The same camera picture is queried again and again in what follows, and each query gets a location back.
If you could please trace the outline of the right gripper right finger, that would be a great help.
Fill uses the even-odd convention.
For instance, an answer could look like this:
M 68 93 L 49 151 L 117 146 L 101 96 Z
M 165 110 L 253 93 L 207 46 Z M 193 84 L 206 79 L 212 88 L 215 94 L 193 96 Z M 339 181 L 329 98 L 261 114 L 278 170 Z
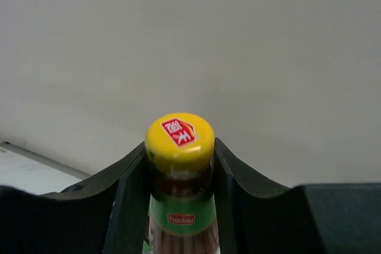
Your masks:
M 222 253 L 379 253 L 380 184 L 283 186 L 215 142 Z

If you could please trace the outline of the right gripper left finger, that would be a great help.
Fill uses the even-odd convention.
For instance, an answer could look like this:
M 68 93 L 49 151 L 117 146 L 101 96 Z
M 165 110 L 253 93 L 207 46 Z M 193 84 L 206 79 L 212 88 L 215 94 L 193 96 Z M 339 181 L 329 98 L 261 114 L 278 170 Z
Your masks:
M 1 186 L 2 253 L 141 253 L 149 185 L 145 149 L 61 192 Z

